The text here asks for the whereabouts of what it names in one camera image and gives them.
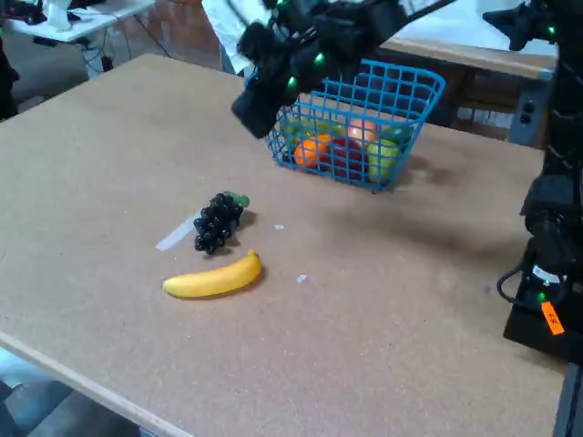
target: banana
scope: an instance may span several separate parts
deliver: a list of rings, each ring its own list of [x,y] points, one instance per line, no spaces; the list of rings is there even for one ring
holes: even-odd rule
[[[244,287],[256,279],[262,270],[255,250],[237,262],[220,269],[191,273],[166,279],[162,289],[176,298],[204,298]]]

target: blue wire basket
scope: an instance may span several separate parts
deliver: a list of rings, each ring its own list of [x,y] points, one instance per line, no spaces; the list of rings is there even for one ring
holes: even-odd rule
[[[281,166],[389,188],[444,88],[430,71],[363,60],[351,84],[325,79],[283,108],[267,143]]]

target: black grapes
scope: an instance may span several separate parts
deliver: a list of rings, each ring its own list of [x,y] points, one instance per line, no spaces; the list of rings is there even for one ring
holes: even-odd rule
[[[194,249],[212,255],[215,250],[222,248],[233,230],[239,226],[242,213],[243,206],[235,203],[232,196],[219,193],[212,198],[210,205],[203,208],[200,217],[194,220],[194,228],[199,234],[194,239]]]

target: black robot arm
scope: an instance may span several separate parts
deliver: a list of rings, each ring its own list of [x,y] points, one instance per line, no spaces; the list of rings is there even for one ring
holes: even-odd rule
[[[363,55],[409,22],[454,1],[263,0],[272,19],[268,26],[250,24],[240,39],[239,52],[256,73],[233,103],[234,115],[256,138],[265,137],[280,107],[292,105],[328,76],[342,73],[352,79]]]
[[[240,40],[238,49],[256,73],[233,103],[233,113],[255,137],[265,137],[282,106],[292,105],[327,76],[342,73],[350,79],[368,51],[453,1],[264,0],[272,19],[267,26],[249,25]],[[497,283],[500,295],[513,304],[505,336],[583,364],[583,2],[530,0],[486,13],[484,19],[509,37],[511,50],[521,50],[533,38],[559,48],[544,165],[521,210],[532,237],[518,265]],[[504,283],[518,273],[516,296],[508,296]],[[555,306],[566,325],[561,340],[549,333],[541,313],[544,302]]]

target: orange label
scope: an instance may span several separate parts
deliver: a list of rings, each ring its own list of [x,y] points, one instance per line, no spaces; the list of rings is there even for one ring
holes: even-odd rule
[[[558,319],[555,307],[550,302],[543,302],[540,304],[540,308],[543,310],[545,319],[547,319],[548,327],[553,335],[559,335],[565,332],[563,325],[561,325],[561,320]]]

